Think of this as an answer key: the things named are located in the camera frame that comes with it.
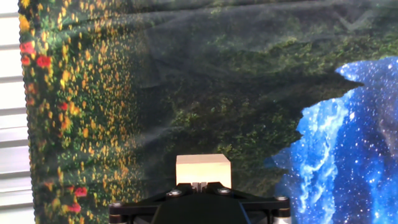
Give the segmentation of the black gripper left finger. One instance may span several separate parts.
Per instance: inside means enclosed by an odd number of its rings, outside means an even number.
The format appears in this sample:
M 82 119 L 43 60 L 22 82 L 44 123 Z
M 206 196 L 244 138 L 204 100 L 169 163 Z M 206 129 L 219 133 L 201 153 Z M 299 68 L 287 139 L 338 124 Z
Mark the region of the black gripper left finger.
M 139 202 L 113 202 L 109 204 L 109 224 L 133 223 L 133 219 L 139 215 L 154 216 L 157 209 L 167 200 L 199 193 L 200 184 L 178 184 L 171 190 L 161 192 L 155 196 Z

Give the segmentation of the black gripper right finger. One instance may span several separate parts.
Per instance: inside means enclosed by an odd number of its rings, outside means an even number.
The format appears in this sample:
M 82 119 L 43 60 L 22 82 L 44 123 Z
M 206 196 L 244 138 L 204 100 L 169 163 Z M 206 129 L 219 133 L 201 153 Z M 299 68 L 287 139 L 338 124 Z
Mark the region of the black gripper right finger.
M 199 184 L 205 196 L 205 214 L 215 223 L 291 224 L 290 199 L 259 197 L 227 188 L 219 182 Z

